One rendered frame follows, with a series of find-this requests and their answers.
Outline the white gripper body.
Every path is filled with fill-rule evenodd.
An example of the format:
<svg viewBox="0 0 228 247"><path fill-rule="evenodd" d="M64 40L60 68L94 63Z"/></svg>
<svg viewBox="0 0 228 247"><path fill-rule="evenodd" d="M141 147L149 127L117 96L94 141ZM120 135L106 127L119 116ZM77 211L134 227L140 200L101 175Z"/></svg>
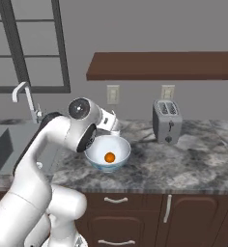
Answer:
<svg viewBox="0 0 228 247"><path fill-rule="evenodd" d="M119 122L115 112L112 112L112 114L114 116L114 122L113 122L113 126L110 130L110 134L115 135L115 136L119 136L121 133L121 125L120 125L120 122Z"/></svg>

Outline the orange tangerine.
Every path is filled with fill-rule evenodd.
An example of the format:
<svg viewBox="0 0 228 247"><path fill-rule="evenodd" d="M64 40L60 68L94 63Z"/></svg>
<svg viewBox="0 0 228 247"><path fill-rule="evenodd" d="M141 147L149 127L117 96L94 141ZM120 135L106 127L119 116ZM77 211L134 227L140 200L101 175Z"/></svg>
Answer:
<svg viewBox="0 0 228 247"><path fill-rule="evenodd" d="M113 152L108 152L105 156L104 156L104 160L107 163L113 163L115 161L115 154Z"/></svg>

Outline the white bowl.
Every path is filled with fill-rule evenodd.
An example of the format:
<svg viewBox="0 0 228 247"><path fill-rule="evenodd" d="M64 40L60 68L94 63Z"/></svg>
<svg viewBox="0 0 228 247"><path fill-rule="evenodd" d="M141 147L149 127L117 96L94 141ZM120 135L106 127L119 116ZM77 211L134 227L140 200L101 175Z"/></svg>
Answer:
<svg viewBox="0 0 228 247"><path fill-rule="evenodd" d="M115 159L112 162L107 162L105 157L110 152L114 154ZM101 135L84 153L90 164L96 169L104 173L112 173L127 163L131 147L123 137Z"/></svg>

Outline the silver faucet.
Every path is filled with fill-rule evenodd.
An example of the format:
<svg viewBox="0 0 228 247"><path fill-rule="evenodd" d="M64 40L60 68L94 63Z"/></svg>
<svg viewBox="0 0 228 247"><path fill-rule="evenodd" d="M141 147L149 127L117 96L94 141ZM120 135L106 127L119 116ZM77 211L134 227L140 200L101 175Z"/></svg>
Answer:
<svg viewBox="0 0 228 247"><path fill-rule="evenodd" d="M28 101L28 106L31 112L32 120L34 124L37 124L40 119L43 117L43 112L41 110L41 107L35 107L34 100L32 97L31 89L29 86L29 83L24 81L19 83L13 90L12 92L12 100L13 102L18 102L19 101L19 94L24 91L26 94L26 98Z"/></svg>

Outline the grey sink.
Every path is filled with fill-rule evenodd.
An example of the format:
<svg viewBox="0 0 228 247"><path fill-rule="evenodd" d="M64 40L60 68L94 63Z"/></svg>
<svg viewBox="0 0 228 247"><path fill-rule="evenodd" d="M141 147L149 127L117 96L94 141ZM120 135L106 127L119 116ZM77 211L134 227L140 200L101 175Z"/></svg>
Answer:
<svg viewBox="0 0 228 247"><path fill-rule="evenodd" d="M35 123L0 124L0 175L11 175L14 165L38 130ZM53 174L57 158L62 147L47 143L36 158L23 158L21 164L28 168L41 170L44 174Z"/></svg>

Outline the grey toaster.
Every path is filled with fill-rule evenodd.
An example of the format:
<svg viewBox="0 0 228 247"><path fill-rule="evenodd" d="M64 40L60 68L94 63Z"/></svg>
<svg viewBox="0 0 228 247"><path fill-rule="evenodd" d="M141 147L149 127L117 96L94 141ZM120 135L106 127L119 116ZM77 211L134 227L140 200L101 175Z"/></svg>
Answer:
<svg viewBox="0 0 228 247"><path fill-rule="evenodd" d="M159 144L177 144L182 124L183 117L175 101L170 99L154 101L153 131Z"/></svg>

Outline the brown drawer front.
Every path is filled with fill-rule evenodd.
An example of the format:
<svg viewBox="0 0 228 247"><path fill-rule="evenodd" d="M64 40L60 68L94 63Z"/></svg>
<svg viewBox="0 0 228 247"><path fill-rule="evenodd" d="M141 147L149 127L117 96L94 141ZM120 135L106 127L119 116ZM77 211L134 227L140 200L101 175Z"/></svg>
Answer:
<svg viewBox="0 0 228 247"><path fill-rule="evenodd" d="M158 213L154 211L88 210L75 221L89 247L155 247ZM134 240L134 245L110 246L99 244L104 239L113 242Z"/></svg>
<svg viewBox="0 0 228 247"><path fill-rule="evenodd" d="M110 199L128 198L128 202L111 204L105 202L104 197ZM134 194L134 193L88 193L88 208L104 210L159 210L162 200L161 195Z"/></svg>

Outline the dark framed window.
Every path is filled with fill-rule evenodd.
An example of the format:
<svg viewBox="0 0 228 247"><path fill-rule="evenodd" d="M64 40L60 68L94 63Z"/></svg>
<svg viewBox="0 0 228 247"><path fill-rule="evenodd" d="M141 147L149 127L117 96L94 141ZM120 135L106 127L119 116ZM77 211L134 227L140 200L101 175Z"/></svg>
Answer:
<svg viewBox="0 0 228 247"><path fill-rule="evenodd" d="M0 0L0 94L71 90L59 0Z"/></svg>

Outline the white wall outlet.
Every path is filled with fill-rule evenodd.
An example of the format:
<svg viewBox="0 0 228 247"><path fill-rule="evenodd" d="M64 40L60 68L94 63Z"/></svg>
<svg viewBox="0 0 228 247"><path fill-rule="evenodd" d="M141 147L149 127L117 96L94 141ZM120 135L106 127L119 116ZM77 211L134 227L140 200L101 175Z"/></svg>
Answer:
<svg viewBox="0 0 228 247"><path fill-rule="evenodd" d="M174 96L175 86L174 85L162 85L161 86L161 98L172 99Z"/></svg>
<svg viewBox="0 0 228 247"><path fill-rule="evenodd" d="M120 86L119 85L108 85L107 86L107 103L118 104L120 99Z"/></svg>

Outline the brown wall shelf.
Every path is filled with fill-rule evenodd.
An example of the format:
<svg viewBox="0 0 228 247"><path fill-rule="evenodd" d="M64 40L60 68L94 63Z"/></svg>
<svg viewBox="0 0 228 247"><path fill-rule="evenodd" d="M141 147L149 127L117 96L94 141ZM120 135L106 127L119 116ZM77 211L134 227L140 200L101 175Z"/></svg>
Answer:
<svg viewBox="0 0 228 247"><path fill-rule="evenodd" d="M87 70L94 80L228 80L228 51L96 52Z"/></svg>

